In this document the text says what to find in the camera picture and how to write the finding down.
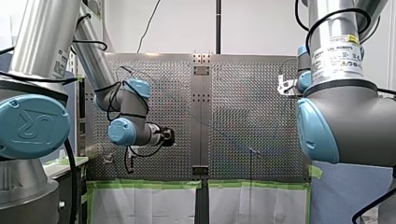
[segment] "pegboard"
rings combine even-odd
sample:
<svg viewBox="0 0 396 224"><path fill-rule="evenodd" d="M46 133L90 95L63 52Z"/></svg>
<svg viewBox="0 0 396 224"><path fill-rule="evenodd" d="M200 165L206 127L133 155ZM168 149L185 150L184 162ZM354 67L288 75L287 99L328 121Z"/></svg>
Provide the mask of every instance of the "pegboard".
<svg viewBox="0 0 396 224"><path fill-rule="evenodd" d="M193 165L207 165L208 178L214 179L308 181L309 161L296 130L296 99L276 90L279 66L288 57L206 57L208 74L197 76L195 55L107 56L118 79L131 76L119 69L125 65L133 70L132 77L151 84L148 121L173 128L177 144L154 157L135 159L134 174L127 175L125 148L107 140L106 113L92 104L92 89L87 87L87 115L93 114L87 116L87 146L98 152L91 158L89 179L191 180ZM295 62L286 63L283 70L286 79L293 78Z"/></svg>
<svg viewBox="0 0 396 224"><path fill-rule="evenodd" d="M215 179L305 182L307 164L300 150L296 99L278 94L285 57L213 56L209 125L209 173ZM283 67L295 78L295 62Z"/></svg>
<svg viewBox="0 0 396 224"><path fill-rule="evenodd" d="M99 152L90 161L88 178L133 178L149 180L191 179L191 56L180 56L177 61L166 57L147 55L113 55L107 57L108 65L117 80L129 77L146 80L151 85L147 121L175 130L177 142L173 147L163 147L155 156L134 159L134 173L128 175L124 167L125 147L111 144L106 136L106 112L91 105L87 114L93 114L88 132ZM120 69L128 66L132 74ZM149 154L157 147L139 148L139 153Z"/></svg>

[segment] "white backdrop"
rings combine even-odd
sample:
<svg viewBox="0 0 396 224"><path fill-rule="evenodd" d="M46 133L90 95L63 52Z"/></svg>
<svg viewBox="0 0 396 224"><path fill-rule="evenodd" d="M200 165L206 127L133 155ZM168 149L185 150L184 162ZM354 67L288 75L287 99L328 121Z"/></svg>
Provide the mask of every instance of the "white backdrop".
<svg viewBox="0 0 396 224"><path fill-rule="evenodd" d="M105 0L106 41L115 52L136 52L140 36L157 0ZM368 41L364 74L380 87L392 83L394 0L382 15L375 36ZM141 52L192 53L215 51L215 0L162 0ZM306 8L300 15L307 23ZM294 19L294 0L223 0L222 53L295 55L305 31Z"/></svg>

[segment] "blue cap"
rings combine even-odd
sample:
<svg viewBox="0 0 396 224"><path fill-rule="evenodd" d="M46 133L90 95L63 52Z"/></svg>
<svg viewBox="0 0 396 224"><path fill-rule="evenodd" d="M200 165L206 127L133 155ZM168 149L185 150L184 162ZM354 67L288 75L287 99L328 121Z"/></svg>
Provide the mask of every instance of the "blue cap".
<svg viewBox="0 0 396 224"><path fill-rule="evenodd" d="M107 136L117 146L131 146L136 141L134 124L125 118L115 119L108 126Z"/></svg>
<svg viewBox="0 0 396 224"><path fill-rule="evenodd" d="M307 53L308 51L306 50L306 46L305 45L301 45L298 48L298 56L300 57L301 55Z"/></svg>
<svg viewBox="0 0 396 224"><path fill-rule="evenodd" d="M340 156L332 130L309 99L298 102L297 125L303 153L314 161L338 163Z"/></svg>
<svg viewBox="0 0 396 224"><path fill-rule="evenodd" d="M298 77L297 90L299 92L304 92L311 85L312 85L311 71L306 71Z"/></svg>
<svg viewBox="0 0 396 224"><path fill-rule="evenodd" d="M126 82L133 87L139 94L143 97L149 98L150 97L150 85L147 81L143 81L140 79L129 78ZM131 91L134 93L134 90L131 90L131 87L125 85L125 89L127 91Z"/></svg>
<svg viewBox="0 0 396 224"><path fill-rule="evenodd" d="M0 157L46 156L64 143L69 132L66 109L48 96L24 94L0 103Z"/></svg>

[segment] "black cable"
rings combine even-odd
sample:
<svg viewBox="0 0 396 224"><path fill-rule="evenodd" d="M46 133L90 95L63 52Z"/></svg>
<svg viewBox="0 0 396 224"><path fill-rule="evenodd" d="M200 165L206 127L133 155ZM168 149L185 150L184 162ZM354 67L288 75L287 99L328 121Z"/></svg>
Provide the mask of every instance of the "black cable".
<svg viewBox="0 0 396 224"><path fill-rule="evenodd" d="M380 92L384 92L384 93L389 93L389 94L396 95L396 91L391 91L391 90L382 89L382 88L377 88L376 90L377 90L377 91L380 91Z"/></svg>
<svg viewBox="0 0 396 224"><path fill-rule="evenodd" d="M76 51L73 49L73 47L70 47L70 50L71 50L75 55L77 55L77 54L76 54Z"/></svg>
<svg viewBox="0 0 396 224"><path fill-rule="evenodd" d="M376 25L375 25L374 30L373 30L365 39L363 39L363 40L361 41L361 45L362 45L364 42L366 42L367 40L369 40L369 39L375 34L376 30L377 30L378 27L379 27L379 23L380 23L380 22L381 22L381 16L378 17L378 20L376 21Z"/></svg>
<svg viewBox="0 0 396 224"><path fill-rule="evenodd" d="M324 16L323 18L321 18L320 20L316 21L314 23L314 25L312 25L311 29L309 30L308 34L306 35L306 39L305 39L305 46L306 46L306 51L308 52L308 54L310 54L310 48L309 48L309 41L311 39L312 34L315 32L315 30L323 23L325 22L327 19L329 19L331 16L335 15L335 14L339 14L339 13L344 13L344 12L356 12L356 13L360 13L361 15L363 15L366 20L366 26L361 29L359 31L359 34L362 34L364 31L366 31L371 23L371 16L364 11L361 8L356 8L356 7L352 7L352 8L345 8L345 9L340 9L340 10L336 10L334 12L331 12L329 14L327 14L326 16Z"/></svg>
<svg viewBox="0 0 396 224"><path fill-rule="evenodd" d="M104 47L102 48L102 51L106 51L108 46L105 42L103 41L98 41L98 40L73 40L73 43L81 43L81 44L100 44L103 45Z"/></svg>
<svg viewBox="0 0 396 224"><path fill-rule="evenodd" d="M300 16L298 13L298 5L299 5L299 0L296 0L296 4L294 6L294 16L296 17L297 23L303 28L305 31L309 31L309 28L306 27L300 20Z"/></svg>
<svg viewBox="0 0 396 224"><path fill-rule="evenodd" d="M11 52L14 49L15 49L15 47L11 47L11 48L8 48L8 49L2 49L2 50L0 50L0 55L5 54L5 53L9 53L9 52Z"/></svg>
<svg viewBox="0 0 396 224"><path fill-rule="evenodd" d="M10 73L7 72L3 72L0 71L0 76L4 76L4 77L10 77L13 78L15 80L18 81L25 81L25 82L47 82L47 83L63 83L64 85L78 81L78 78L76 77L70 77L70 78L66 78L66 79L47 79L47 78L34 78L34 77L19 77L19 76L15 76L12 75Z"/></svg>
<svg viewBox="0 0 396 224"><path fill-rule="evenodd" d="M82 17L80 17L80 18L78 18L78 21L77 21L77 26L82 22L82 21L84 21L85 19L91 19L91 14L90 13L87 13L87 14L85 14L84 16L82 16Z"/></svg>
<svg viewBox="0 0 396 224"><path fill-rule="evenodd" d="M131 175L134 173L134 158L131 158L131 163L130 163L131 169L129 169L128 165L126 163L128 161L128 152L129 152L129 148L127 147L125 149L125 155L124 155L124 167L125 167L126 173L128 173L128 175Z"/></svg>
<svg viewBox="0 0 396 224"><path fill-rule="evenodd" d="M155 12L157 11L157 7L160 4L160 2L161 2L161 0L158 0L157 4L155 5L154 10L152 11L151 17L148 20L148 25L146 27L146 31L145 31L145 33L143 33L142 37L140 38L140 43L139 43L139 48L137 48L137 53L139 53L140 49L142 48L143 39L145 38L146 34L148 33L149 26L151 24L152 18L154 17Z"/></svg>
<svg viewBox="0 0 396 224"><path fill-rule="evenodd" d="M110 97L108 99L108 107L107 107L107 111L106 111L106 115L107 115L107 120L108 121L113 121L114 119L118 119L120 117L120 113L114 118L112 119L110 117L110 109L112 109L113 111L116 111L116 109L113 107L113 102L117 97L117 93L119 92L122 83L121 82L117 82L117 84L119 84L119 86L110 94Z"/></svg>
<svg viewBox="0 0 396 224"><path fill-rule="evenodd" d="M122 81L122 83L123 83L124 85L127 85L132 91L134 91L134 93L140 98L140 100L143 102L143 104L145 104L146 109L147 109L147 113L146 113L146 115L147 115L147 114L149 113L149 104L148 104L148 102L146 101L146 99L145 99L134 87L132 87L131 85L129 85L128 82Z"/></svg>
<svg viewBox="0 0 396 224"><path fill-rule="evenodd" d="M357 220L359 217L361 217L361 215L363 215L364 213L366 213L368 210L376 207L377 205L379 205L380 203L384 202L385 200L387 200L388 198L392 197L394 194L396 193L396 188L392 189L391 191L387 192L386 194L382 195L381 197L379 197L378 199L376 199L375 201L373 201L372 203L369 203L367 206L363 207L359 212L357 212L353 217L352 217L352 222L353 224L358 224Z"/></svg>
<svg viewBox="0 0 396 224"><path fill-rule="evenodd" d="M78 208L78 169L76 166L76 161L74 158L73 148L70 145L70 141L67 138L64 142L64 147L66 148L67 157L69 158L70 164L70 173L72 176L72 204L70 208L70 224L74 224L76 222L76 214Z"/></svg>
<svg viewBox="0 0 396 224"><path fill-rule="evenodd" d="M147 157L152 157L155 154L157 154L157 152L159 152L162 147L163 147L163 141L161 142L160 146L157 147L157 149L155 149L155 151L149 153L148 155L138 154L131 147L127 147L127 149L130 149L136 155L136 157L147 158Z"/></svg>

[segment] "robot end effector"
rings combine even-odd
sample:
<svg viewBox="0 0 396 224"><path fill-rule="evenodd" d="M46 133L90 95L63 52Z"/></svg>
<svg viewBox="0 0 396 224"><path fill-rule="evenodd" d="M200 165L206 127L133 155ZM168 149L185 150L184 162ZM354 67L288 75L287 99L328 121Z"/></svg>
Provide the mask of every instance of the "robot end effector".
<svg viewBox="0 0 396 224"><path fill-rule="evenodd" d="M120 112L120 117L111 119L107 135L118 146L164 146L175 143L172 129L146 122L149 112L150 85L143 80L130 78L110 89L97 91L96 106L106 112Z"/></svg>

